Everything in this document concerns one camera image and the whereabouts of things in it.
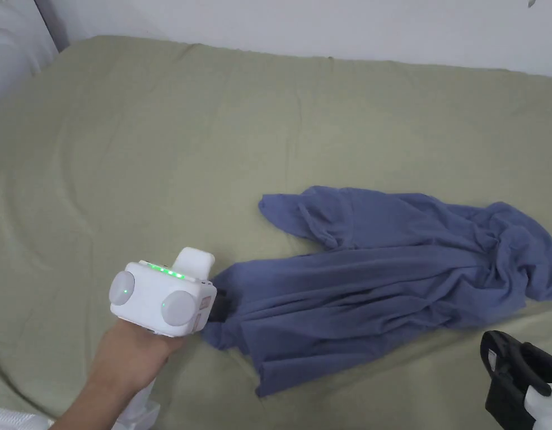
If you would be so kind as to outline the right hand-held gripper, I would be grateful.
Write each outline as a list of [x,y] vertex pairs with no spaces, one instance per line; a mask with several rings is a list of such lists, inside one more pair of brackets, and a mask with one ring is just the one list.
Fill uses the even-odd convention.
[[486,331],[480,357],[490,376],[485,408],[502,429],[552,429],[552,355]]

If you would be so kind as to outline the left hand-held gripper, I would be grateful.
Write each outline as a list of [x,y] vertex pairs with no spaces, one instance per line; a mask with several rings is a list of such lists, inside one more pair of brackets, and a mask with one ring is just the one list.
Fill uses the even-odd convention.
[[185,247],[170,267],[144,260],[128,263],[111,284],[110,311],[168,338],[197,333],[208,319],[223,324],[233,314],[236,299],[209,280],[214,262],[212,254]]

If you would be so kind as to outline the person's left hand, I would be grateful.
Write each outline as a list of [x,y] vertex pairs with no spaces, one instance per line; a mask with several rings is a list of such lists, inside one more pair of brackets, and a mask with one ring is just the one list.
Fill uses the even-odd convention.
[[128,402],[156,378],[184,343],[184,337],[157,335],[117,319],[99,343],[86,387],[108,391]]

